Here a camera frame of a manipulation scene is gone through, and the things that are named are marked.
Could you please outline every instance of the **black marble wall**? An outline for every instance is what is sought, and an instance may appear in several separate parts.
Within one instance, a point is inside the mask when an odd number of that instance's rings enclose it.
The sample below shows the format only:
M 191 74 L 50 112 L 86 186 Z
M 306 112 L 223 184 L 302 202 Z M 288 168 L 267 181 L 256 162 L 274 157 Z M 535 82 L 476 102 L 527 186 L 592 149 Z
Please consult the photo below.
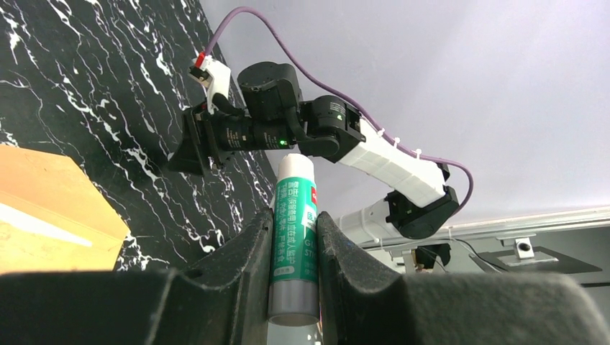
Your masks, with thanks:
M 204 97 L 186 75 L 211 36 L 198 0 L 0 0 L 0 14 L 0 143 L 72 157 L 131 229 L 118 270 L 184 267 L 268 204 L 261 152 L 205 178 L 162 169 Z

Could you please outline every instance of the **white ceiling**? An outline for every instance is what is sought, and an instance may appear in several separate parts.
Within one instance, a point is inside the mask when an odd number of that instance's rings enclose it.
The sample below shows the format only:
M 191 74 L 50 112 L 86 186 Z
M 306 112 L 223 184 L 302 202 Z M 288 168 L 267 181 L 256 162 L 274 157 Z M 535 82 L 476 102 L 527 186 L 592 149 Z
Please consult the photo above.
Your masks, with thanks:
M 214 29 L 236 6 L 262 11 L 313 75 L 401 143 L 466 164 L 475 192 L 452 223 L 610 204 L 610 1 L 202 4 Z M 234 76 L 263 60 L 288 62 L 250 14 L 219 44 Z M 305 99 L 325 94 L 300 76 Z M 268 153 L 275 169 L 285 154 Z M 389 191 L 314 161 L 320 211 L 339 216 Z M 452 172 L 462 198 L 467 181 Z

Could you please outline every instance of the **green label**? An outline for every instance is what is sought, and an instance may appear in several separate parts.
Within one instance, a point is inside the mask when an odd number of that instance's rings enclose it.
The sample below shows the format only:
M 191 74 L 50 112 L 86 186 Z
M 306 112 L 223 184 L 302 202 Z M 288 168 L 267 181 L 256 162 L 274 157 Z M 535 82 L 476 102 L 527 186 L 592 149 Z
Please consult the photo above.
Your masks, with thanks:
M 304 178 L 278 182 L 271 282 L 300 279 L 318 283 L 317 215 L 315 183 Z

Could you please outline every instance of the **metal stand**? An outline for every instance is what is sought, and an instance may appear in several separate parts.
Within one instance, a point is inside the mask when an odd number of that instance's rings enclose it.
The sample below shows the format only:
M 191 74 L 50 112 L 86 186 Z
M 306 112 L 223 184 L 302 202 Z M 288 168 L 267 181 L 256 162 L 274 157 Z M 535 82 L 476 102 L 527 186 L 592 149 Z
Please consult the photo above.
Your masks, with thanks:
M 513 247 L 514 250 L 514 255 L 498 257 L 498 260 L 502 261 L 506 266 L 517 267 L 559 261 L 558 258 L 551 255 L 534 252 L 534 247 L 532 247 L 529 237 L 504 237 L 499 240 L 503 247 Z

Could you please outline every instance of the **cardboard box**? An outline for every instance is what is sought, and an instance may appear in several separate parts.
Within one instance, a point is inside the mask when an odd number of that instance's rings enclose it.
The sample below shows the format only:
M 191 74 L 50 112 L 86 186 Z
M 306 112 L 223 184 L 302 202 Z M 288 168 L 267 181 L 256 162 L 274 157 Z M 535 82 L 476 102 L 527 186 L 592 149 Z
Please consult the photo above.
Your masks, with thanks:
M 71 158 L 0 145 L 0 274 L 112 270 L 128 231 Z

